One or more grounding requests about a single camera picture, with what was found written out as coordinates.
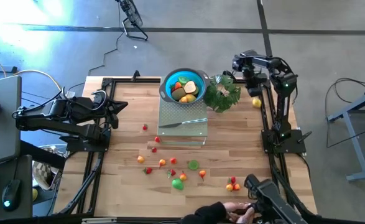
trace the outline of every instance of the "kitchen knife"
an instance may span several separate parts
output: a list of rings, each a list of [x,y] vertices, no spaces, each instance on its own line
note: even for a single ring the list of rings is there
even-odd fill
[[[182,122],[174,123],[174,124],[161,125],[161,126],[159,126],[159,128],[175,128],[175,127],[180,126],[181,124],[193,124],[193,123],[200,123],[200,122],[207,122],[207,118],[196,119],[196,120],[191,120],[191,121],[182,121]]]

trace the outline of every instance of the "wooden table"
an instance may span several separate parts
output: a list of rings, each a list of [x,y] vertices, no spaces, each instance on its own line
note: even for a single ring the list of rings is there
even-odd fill
[[[91,97],[91,92],[100,89],[103,78],[87,77],[83,96]],[[112,130],[95,216],[183,217],[200,206],[217,201],[249,201],[247,189],[243,187],[244,179],[248,174],[255,174],[259,180],[270,179],[270,169],[268,157],[262,150],[261,113],[252,107],[247,91],[242,90],[238,105],[222,114],[208,109],[208,138],[204,146],[162,146],[154,141],[159,110],[158,87],[158,83],[116,85],[115,100],[128,101],[129,105],[118,114],[119,128]],[[297,123],[292,107],[290,122],[295,128]],[[147,131],[142,130],[144,123],[148,125]],[[157,148],[157,153],[151,152],[153,147]],[[137,162],[138,155],[145,157],[145,163]],[[76,194],[83,179],[86,157],[86,152],[79,152],[67,160],[54,212],[60,211]],[[170,164],[171,157],[177,158],[177,164]],[[316,213],[307,167],[295,154],[286,154],[285,158],[292,188],[308,209]],[[165,159],[167,165],[158,169],[160,159]],[[206,170],[204,181],[198,170],[187,169],[187,162],[192,159],[200,163],[199,170]],[[144,167],[153,167],[153,173],[145,175]],[[176,177],[182,171],[187,174],[183,191],[171,186],[168,169],[174,169]],[[240,191],[225,189],[227,179],[232,175],[242,187]]]

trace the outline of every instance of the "blue bowl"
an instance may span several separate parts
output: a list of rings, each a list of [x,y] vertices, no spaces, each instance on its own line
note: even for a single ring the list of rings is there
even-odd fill
[[[199,88],[199,94],[195,101],[190,103],[180,103],[172,98],[170,86],[178,82],[178,77],[187,77],[190,81],[193,81]],[[209,82],[210,78],[208,78],[208,75],[201,70],[194,70],[190,68],[179,68],[177,70],[170,72],[165,77],[163,84],[161,84],[159,88],[160,97],[162,97],[163,100],[166,102],[174,102],[182,105],[188,105],[203,98],[203,96],[206,93],[206,89]]]

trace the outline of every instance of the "person's arm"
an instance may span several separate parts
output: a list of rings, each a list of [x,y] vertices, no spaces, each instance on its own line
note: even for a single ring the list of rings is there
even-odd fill
[[[182,224],[215,224],[226,218],[226,209],[221,202],[199,208],[194,215],[187,215]]]

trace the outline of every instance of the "gray floor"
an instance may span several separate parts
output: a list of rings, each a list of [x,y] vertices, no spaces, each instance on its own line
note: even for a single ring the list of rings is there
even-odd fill
[[[260,29],[255,0],[136,0],[144,27]],[[365,1],[360,0],[263,0],[270,29],[365,30]],[[24,0],[0,4],[0,61],[20,69],[38,69],[53,75],[66,87],[83,82],[92,67],[101,65],[103,54],[112,48],[118,32],[24,31],[7,23],[118,26],[118,8],[113,0]],[[149,41],[121,37],[118,52],[106,57],[106,66],[90,75],[166,75],[180,67],[217,74],[231,68],[234,54],[256,49],[264,53],[262,34],[148,33]],[[365,180],[348,183],[346,175],[360,166],[350,141],[327,149],[325,94],[338,78],[365,81],[365,35],[270,35],[275,56],[288,61],[299,74],[299,95],[294,105],[298,125],[313,131],[305,140],[312,173],[312,187],[319,214],[330,218],[365,221]],[[52,96],[57,89],[37,74],[22,75],[24,91]],[[341,94],[354,100],[365,89],[355,83],[338,86]],[[23,94],[24,98],[40,101]],[[342,108],[332,92],[328,112]],[[365,130],[365,116],[355,116],[354,126]],[[331,125],[330,144],[348,136],[345,124]],[[35,145],[62,143],[42,132],[22,133]],[[360,138],[365,153],[365,135]]]

